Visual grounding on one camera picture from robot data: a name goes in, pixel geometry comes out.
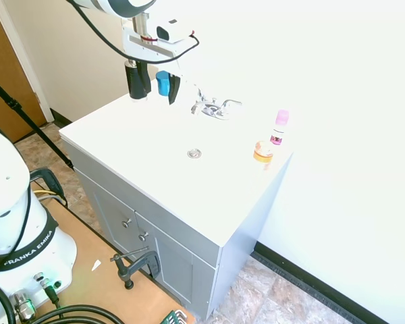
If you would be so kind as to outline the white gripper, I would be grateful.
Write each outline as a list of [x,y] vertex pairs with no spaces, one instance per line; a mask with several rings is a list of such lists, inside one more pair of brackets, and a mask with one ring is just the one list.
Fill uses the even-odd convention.
[[[176,58],[190,47],[190,39],[181,40],[174,44],[164,40],[148,42],[142,40],[132,26],[122,26],[122,43],[124,53],[142,59],[144,61],[164,61]],[[151,92],[151,79],[148,72],[147,63],[137,61],[136,67],[138,75],[146,94]],[[177,98],[180,89],[181,78],[173,74],[169,75],[169,104],[172,105]]]

